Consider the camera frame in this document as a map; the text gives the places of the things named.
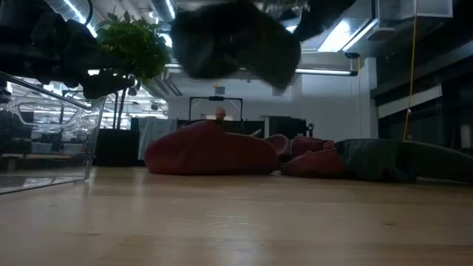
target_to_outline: potted plant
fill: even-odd
[[[135,78],[137,84],[128,90],[129,95],[136,95],[142,83],[160,75],[165,65],[170,62],[166,40],[156,33],[158,24],[148,24],[143,18],[135,19],[127,12],[121,18],[109,13],[108,18],[97,25],[98,45],[100,49],[124,60],[126,64],[120,68],[101,71]],[[99,165],[130,166],[137,159],[139,132],[120,130],[125,96],[126,89],[121,95],[116,129],[101,129],[99,133]]]

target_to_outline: bean bag chair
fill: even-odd
[[[330,140],[321,140],[314,137],[297,136],[293,138],[290,145],[291,157],[299,157],[307,151],[318,152],[324,150],[324,144]]]
[[[265,138],[265,140],[274,147],[278,156],[289,154],[289,140],[286,136],[275,134]]]
[[[278,166],[270,143],[225,133],[208,120],[151,142],[144,159],[153,174],[270,174]]]
[[[333,141],[312,137],[293,139],[292,150],[299,155],[281,167],[281,174],[294,177],[340,177],[347,172]]]

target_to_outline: wooden floor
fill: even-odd
[[[473,188],[99,168],[1,196],[0,265],[473,265]]]

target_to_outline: metal frame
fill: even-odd
[[[206,99],[209,101],[238,100],[239,101],[239,119],[243,121],[243,99],[242,98],[225,98],[221,96],[190,97],[189,98],[189,121],[191,120],[191,115],[192,115],[192,101],[195,99]]]

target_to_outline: person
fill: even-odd
[[[215,111],[215,121],[217,123],[222,123],[225,120],[225,117],[227,117],[227,112],[225,111],[225,108],[217,107],[217,110]]]
[[[237,125],[232,122],[226,121],[227,112],[223,107],[217,107],[215,111],[215,123],[227,133],[242,133],[242,129],[239,129]]]

